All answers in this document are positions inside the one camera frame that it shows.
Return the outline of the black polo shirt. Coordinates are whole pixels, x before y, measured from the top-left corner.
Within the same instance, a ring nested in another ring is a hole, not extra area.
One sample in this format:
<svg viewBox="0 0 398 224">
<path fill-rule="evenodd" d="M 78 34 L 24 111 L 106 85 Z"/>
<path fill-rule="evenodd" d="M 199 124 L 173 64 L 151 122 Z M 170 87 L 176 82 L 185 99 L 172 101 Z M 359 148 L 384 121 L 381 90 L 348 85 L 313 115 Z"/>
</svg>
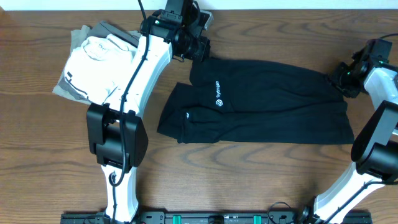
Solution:
<svg viewBox="0 0 398 224">
<path fill-rule="evenodd" d="M 351 144 L 347 107 L 320 72 L 211 58 L 193 62 L 189 83 L 176 84 L 157 130 L 179 143 Z"/>
</svg>

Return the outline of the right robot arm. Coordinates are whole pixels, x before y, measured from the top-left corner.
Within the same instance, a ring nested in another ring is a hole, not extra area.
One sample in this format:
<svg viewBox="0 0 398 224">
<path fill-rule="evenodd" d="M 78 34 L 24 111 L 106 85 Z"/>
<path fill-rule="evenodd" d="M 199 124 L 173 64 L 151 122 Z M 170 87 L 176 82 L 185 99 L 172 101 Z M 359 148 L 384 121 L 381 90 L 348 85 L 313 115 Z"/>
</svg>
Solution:
<svg viewBox="0 0 398 224">
<path fill-rule="evenodd" d="M 298 223 L 372 223 L 369 212 L 354 207 L 373 191 L 397 185 L 397 67 L 389 63 L 392 42 L 371 39 L 340 63 L 330 83 L 348 98 L 370 96 L 375 112 L 351 148 L 351 163 L 339 179 L 307 206 Z"/>
</svg>

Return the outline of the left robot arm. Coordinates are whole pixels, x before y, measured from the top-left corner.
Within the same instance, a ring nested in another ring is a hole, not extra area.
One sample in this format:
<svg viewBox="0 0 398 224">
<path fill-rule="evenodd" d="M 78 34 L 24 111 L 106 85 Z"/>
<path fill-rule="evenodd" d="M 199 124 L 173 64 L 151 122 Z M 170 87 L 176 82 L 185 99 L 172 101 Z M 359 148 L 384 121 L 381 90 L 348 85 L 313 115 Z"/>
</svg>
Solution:
<svg viewBox="0 0 398 224">
<path fill-rule="evenodd" d="M 148 147 L 143 124 L 147 101 L 172 59 L 202 61 L 210 40 L 202 36 L 213 22 L 197 1 L 167 1 L 165 9 L 144 16 L 133 73 L 122 82 L 121 101 L 92 103 L 86 113 L 90 152 L 106 178 L 106 210 L 80 223 L 132 223 L 138 210 L 136 173 Z"/>
</svg>

